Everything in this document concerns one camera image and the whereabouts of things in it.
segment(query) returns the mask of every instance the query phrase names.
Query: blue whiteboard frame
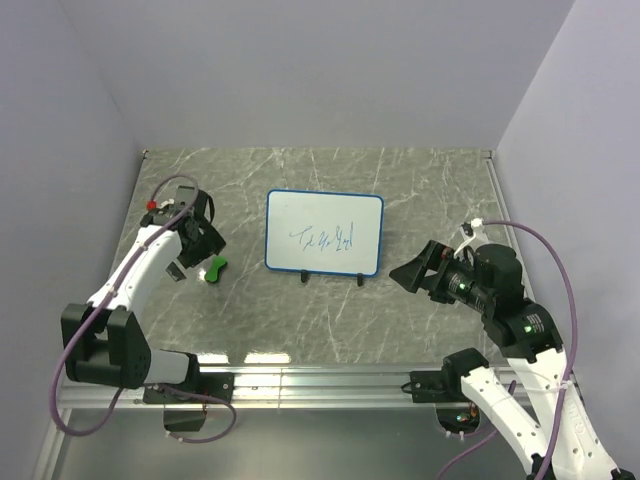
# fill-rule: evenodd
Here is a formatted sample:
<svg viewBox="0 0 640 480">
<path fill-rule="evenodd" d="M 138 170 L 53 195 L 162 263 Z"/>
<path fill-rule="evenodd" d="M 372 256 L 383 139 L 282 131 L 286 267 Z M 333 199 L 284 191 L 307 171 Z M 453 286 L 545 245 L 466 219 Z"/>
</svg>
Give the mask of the blue whiteboard frame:
<svg viewBox="0 0 640 480">
<path fill-rule="evenodd" d="M 288 193 L 315 193 L 320 195 L 343 195 L 345 197 L 376 197 L 379 198 L 382 202 L 382 208 L 380 209 L 380 234 L 378 236 L 378 259 L 376 262 L 376 271 L 367 275 L 363 275 L 364 277 L 371 278 L 378 275 L 380 271 L 380 254 L 382 253 L 382 230 L 384 226 L 384 198 L 380 195 L 376 195 L 374 193 L 347 193 L 347 192 L 318 192 L 315 190 L 289 190 L 286 188 L 273 188 L 269 190 L 267 193 L 267 212 L 265 216 L 266 228 L 264 232 L 264 264 L 269 270 L 273 270 L 274 272 L 293 272 L 300 273 L 302 269 L 295 268 L 274 268 L 270 267 L 267 263 L 267 248 L 269 242 L 269 197 L 273 192 L 288 192 Z M 330 272 L 325 270 L 307 270 L 309 273 L 321 273 L 323 275 L 342 275 L 344 277 L 357 277 L 357 273 L 342 273 L 342 272 Z"/>
</svg>

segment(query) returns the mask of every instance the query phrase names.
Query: metal frame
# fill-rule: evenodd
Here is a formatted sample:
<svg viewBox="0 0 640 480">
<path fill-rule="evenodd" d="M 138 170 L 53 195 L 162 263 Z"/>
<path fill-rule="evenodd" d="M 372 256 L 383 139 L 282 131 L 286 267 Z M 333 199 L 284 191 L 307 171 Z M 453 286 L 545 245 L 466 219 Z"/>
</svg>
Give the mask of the metal frame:
<svg viewBox="0 0 640 480">
<path fill-rule="evenodd" d="M 483 151 L 493 190 L 504 219 L 509 213 L 493 165 L 493 152 Z M 513 229 L 507 228 L 509 245 L 522 258 Z M 523 283 L 527 295 L 534 299 L 529 277 L 523 268 Z M 509 366 L 494 367 L 500 381 L 508 386 L 516 380 L 516 400 L 529 406 L 522 384 Z M 240 409 L 397 409 L 434 408 L 436 404 L 414 404 L 411 396 L 400 391 L 400 385 L 409 381 L 412 370 L 440 370 L 440 365 L 211 365 L 203 364 L 203 372 L 229 372 L 235 374 L 233 405 Z M 97 385 L 65 381 L 60 389 L 59 406 L 62 417 L 69 421 L 73 409 L 107 408 L 115 389 Z M 146 405 L 142 403 L 143 389 L 125 391 L 116 409 L 201 409 L 200 404 Z M 207 408 L 224 408 L 211 405 Z M 64 440 L 53 423 L 45 437 L 33 480 L 50 480 Z"/>
</svg>

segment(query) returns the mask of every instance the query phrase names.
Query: handwritten text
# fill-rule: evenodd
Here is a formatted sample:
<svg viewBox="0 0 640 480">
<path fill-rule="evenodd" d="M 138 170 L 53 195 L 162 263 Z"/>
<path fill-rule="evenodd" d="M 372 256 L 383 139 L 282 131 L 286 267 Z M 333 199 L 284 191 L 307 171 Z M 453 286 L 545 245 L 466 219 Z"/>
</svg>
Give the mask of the handwritten text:
<svg viewBox="0 0 640 480">
<path fill-rule="evenodd" d="M 298 239 L 298 245 L 302 246 L 302 251 L 307 248 L 318 248 L 321 252 L 325 251 L 348 251 L 353 247 L 353 222 L 349 225 L 348 230 L 343 229 L 340 225 L 336 225 L 335 231 L 322 230 L 318 233 L 314 231 L 313 225 L 309 225 L 299 232 L 289 232 L 291 238 Z"/>
</svg>

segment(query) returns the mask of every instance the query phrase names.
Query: black bracket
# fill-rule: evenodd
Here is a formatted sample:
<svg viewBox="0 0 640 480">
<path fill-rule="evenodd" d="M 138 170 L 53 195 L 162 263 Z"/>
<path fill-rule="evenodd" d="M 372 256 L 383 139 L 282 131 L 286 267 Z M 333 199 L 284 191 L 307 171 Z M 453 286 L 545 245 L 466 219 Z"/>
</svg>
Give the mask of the black bracket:
<svg viewBox="0 0 640 480">
<path fill-rule="evenodd" d="M 233 397 L 234 374 L 226 372 L 201 373 L 197 393 L 231 402 Z M 180 397 L 162 389 L 147 388 L 142 402 L 150 405 L 202 404 L 200 400 Z M 204 425 L 207 410 L 165 410 L 164 428 L 168 432 L 198 432 Z"/>
<path fill-rule="evenodd" d="M 633 473 L 628 472 L 626 470 L 620 469 L 611 471 L 612 480 L 636 480 L 636 477 Z"/>
<path fill-rule="evenodd" d="M 463 395 L 447 389 L 444 376 L 440 371 L 413 371 L 409 373 L 408 383 L 402 385 L 404 393 L 411 394 L 413 403 L 457 403 L 466 402 Z"/>
<path fill-rule="evenodd" d="M 440 371 L 410 372 L 411 381 L 401 388 L 404 393 L 411 394 L 413 403 L 466 402 L 460 379 L 469 375 L 471 370 L 488 366 L 489 362 L 478 350 L 466 348 L 444 357 Z"/>
<path fill-rule="evenodd" d="M 174 282 L 180 282 L 187 279 L 187 276 L 182 270 L 180 270 L 180 267 L 176 265 L 176 262 L 171 262 L 166 270 Z"/>
<path fill-rule="evenodd" d="M 62 312 L 62 343 L 66 347 L 93 312 L 92 305 L 69 304 Z M 97 335 L 106 329 L 107 338 Z M 151 350 L 133 312 L 119 307 L 102 310 L 65 362 L 74 382 L 139 388 L 151 365 Z"/>
<path fill-rule="evenodd" d="M 544 460 L 544 457 L 541 457 L 537 453 L 534 453 L 531 458 L 533 459 L 533 465 L 531 467 L 531 474 L 527 475 L 527 480 L 533 480 L 536 477 L 540 471 L 540 467 L 542 466 L 542 461 Z M 556 476 L 553 473 L 553 465 L 549 465 L 548 470 L 542 478 L 544 480 L 556 480 Z"/>
</svg>

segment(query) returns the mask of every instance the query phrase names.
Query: cable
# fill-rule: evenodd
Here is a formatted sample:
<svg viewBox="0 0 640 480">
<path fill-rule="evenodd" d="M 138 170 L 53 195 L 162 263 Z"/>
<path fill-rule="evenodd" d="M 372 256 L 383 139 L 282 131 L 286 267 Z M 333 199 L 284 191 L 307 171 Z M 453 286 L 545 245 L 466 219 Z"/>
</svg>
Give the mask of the cable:
<svg viewBox="0 0 640 480">
<path fill-rule="evenodd" d="M 569 297 L 569 313 L 571 316 L 571 348 L 569 349 L 569 355 L 567 357 L 567 366 L 564 369 L 564 373 L 562 374 L 562 382 L 567 383 L 571 378 L 571 372 L 573 370 L 573 365 L 576 361 L 576 355 L 578 353 L 578 315 L 576 313 L 576 301 L 573 296 L 573 289 L 571 288 L 571 282 L 569 281 L 569 275 L 567 275 L 567 271 L 558 256 L 558 253 L 554 250 L 551 244 L 538 232 L 527 227 L 526 225 L 522 225 L 521 223 L 511 222 L 509 220 L 487 220 L 483 222 L 483 225 L 506 225 L 508 227 L 518 228 L 520 230 L 524 230 L 527 233 L 530 233 L 534 237 L 536 237 L 542 244 L 547 247 L 547 250 L 553 257 L 560 270 L 560 275 L 562 275 L 562 280 L 564 282 L 564 286 L 567 290 L 567 296 Z M 538 470 L 537 475 L 534 480 L 542 480 L 549 469 L 549 465 L 551 465 L 551 459 L 553 457 L 553 452 L 556 448 L 556 443 L 558 443 L 558 434 L 560 432 L 560 421 L 562 420 L 562 406 L 564 405 L 564 397 L 567 394 L 566 389 L 561 389 L 558 393 L 558 400 L 556 402 L 556 411 L 553 416 L 553 428 L 551 429 L 551 438 L 549 439 L 549 446 L 547 447 L 547 453 L 544 456 L 544 460 L 542 461 L 542 465 L 540 466 L 540 470 Z"/>
<path fill-rule="evenodd" d="M 471 243 L 477 238 L 477 235 L 475 232 L 473 232 L 473 235 L 470 237 L 467 237 L 461 244 L 460 246 L 458 246 L 458 248 L 456 248 L 456 251 L 453 253 L 454 257 L 457 257 L 460 252 L 462 252 L 465 247 L 467 247 L 468 245 L 471 245 Z"/>
<path fill-rule="evenodd" d="M 514 392 L 515 389 L 516 389 L 516 381 L 514 380 L 509 385 L 508 391 L 509 391 L 509 393 L 511 395 L 513 395 L 513 392 Z M 486 445 L 487 443 L 489 443 L 491 441 L 491 439 L 493 437 L 495 437 L 497 434 L 498 434 L 498 429 L 493 427 L 493 431 L 489 435 L 487 435 L 486 438 L 483 438 L 478 443 L 476 443 L 473 447 L 469 447 L 467 450 L 462 452 L 460 455 L 458 455 L 458 456 L 452 458 L 451 460 L 449 460 L 446 463 L 446 465 L 440 469 L 440 471 L 438 472 L 438 475 L 436 475 L 436 480 L 441 480 L 442 477 L 444 476 L 444 474 L 447 473 L 447 470 L 449 470 L 451 467 L 453 467 L 456 463 L 461 461 L 463 458 L 467 457 L 468 455 L 472 454 L 473 452 L 475 452 L 476 450 L 481 448 L 483 445 Z"/>
<path fill-rule="evenodd" d="M 475 252 L 473 250 L 473 248 L 466 246 L 462 249 L 462 256 L 464 258 L 464 260 L 467 262 L 467 264 L 469 264 L 470 266 L 473 267 L 473 258 L 475 255 Z"/>
<path fill-rule="evenodd" d="M 236 424 L 236 420 L 238 419 L 238 412 L 236 412 L 236 409 L 233 407 L 233 405 L 231 405 L 229 402 L 227 402 L 226 400 L 222 400 L 221 398 L 216 398 L 216 397 L 210 397 L 208 395 L 199 395 L 197 393 L 189 393 L 189 392 L 183 392 L 182 390 L 178 390 L 176 388 L 173 388 L 169 385 L 166 385 L 164 383 L 161 383 L 159 385 L 159 387 L 161 389 L 166 390 L 167 392 L 173 394 L 173 395 L 179 395 L 179 396 L 183 396 L 183 397 L 188 397 L 188 398 L 193 398 L 195 400 L 201 400 L 202 402 L 205 403 L 216 403 L 218 405 L 224 405 L 225 407 L 227 407 L 230 411 L 231 411 L 231 422 L 229 423 L 229 426 L 227 428 L 225 428 L 222 432 L 218 433 L 217 435 L 214 435 L 213 437 L 208 437 L 208 438 L 185 438 L 181 435 L 178 435 L 177 433 L 173 433 L 173 432 L 167 432 L 167 434 L 172 437 L 175 438 L 176 440 L 178 440 L 179 442 L 184 442 L 184 443 L 191 443 L 191 444 L 199 444 L 199 443 L 209 443 L 209 442 L 215 442 L 216 440 L 221 439 L 222 437 L 224 437 L 226 434 L 228 434 L 234 427 L 234 425 Z"/>
<path fill-rule="evenodd" d="M 147 250 L 149 245 L 155 242 L 158 239 L 158 237 L 160 237 L 160 235 L 162 235 L 164 232 L 169 230 L 173 225 L 179 222 L 182 219 L 182 217 L 184 217 L 187 214 L 187 212 L 191 208 L 193 208 L 193 206 L 195 205 L 196 199 L 198 198 L 198 182 L 192 176 L 181 174 L 181 173 L 170 175 L 164 180 L 162 180 L 158 184 L 158 186 L 156 186 L 156 188 L 153 190 L 153 193 L 151 194 L 151 200 L 155 200 L 155 197 L 158 194 L 158 191 L 174 178 L 185 178 L 193 184 L 193 198 L 189 201 L 187 205 L 185 205 L 185 207 L 182 210 L 180 210 L 180 212 L 178 212 L 178 214 L 175 217 L 169 220 L 165 225 L 159 228 L 155 233 L 150 235 L 149 238 L 147 238 L 144 241 L 144 243 L 138 246 L 138 248 L 133 252 L 133 254 L 131 255 L 131 258 L 129 258 L 127 263 L 125 263 L 124 267 L 122 267 L 122 270 L 120 271 L 120 274 L 118 275 L 116 280 L 113 282 L 113 285 L 111 286 L 111 290 L 109 291 L 109 293 L 105 295 L 102 302 L 100 302 L 98 306 L 94 308 L 93 312 L 91 312 L 91 314 L 87 317 L 84 323 L 80 325 L 80 328 L 78 328 L 78 331 L 73 335 L 73 337 L 71 337 L 71 340 L 69 340 L 69 343 L 65 347 L 64 351 L 62 352 L 62 355 L 60 356 L 60 359 L 58 360 L 58 363 L 56 364 L 54 374 L 53 374 L 53 379 L 51 381 L 51 386 L 49 387 L 49 413 L 51 414 L 51 419 L 56 424 L 58 429 L 62 430 L 67 435 L 72 435 L 74 437 L 84 437 L 86 435 L 91 435 L 92 433 L 98 431 L 107 422 L 107 420 L 113 413 L 113 410 L 116 406 L 118 398 L 122 393 L 122 390 L 123 390 L 122 388 L 116 391 L 115 395 L 113 396 L 113 399 L 111 400 L 111 403 L 109 404 L 109 407 L 107 408 L 107 413 L 105 414 L 104 418 L 100 420 L 100 422 L 98 422 L 96 425 L 94 425 L 91 428 L 88 428 L 87 430 L 75 430 L 69 427 L 68 425 L 66 425 L 62 420 L 62 418 L 60 418 L 60 413 L 58 412 L 58 386 L 60 383 L 60 376 L 62 374 L 62 370 L 64 369 L 64 365 L 67 359 L 69 358 L 69 356 L 71 355 L 71 352 L 75 348 L 76 344 L 78 343 L 80 338 L 82 338 L 84 333 L 89 329 L 89 327 L 98 317 L 100 312 L 107 305 L 109 305 L 109 302 L 111 302 L 111 300 L 114 297 L 114 293 L 118 291 L 125 277 L 128 275 L 129 271 L 131 270 L 133 265 L 136 263 L 138 258 L 140 258 L 140 255 L 142 255 L 142 253 L 145 250 Z"/>
</svg>

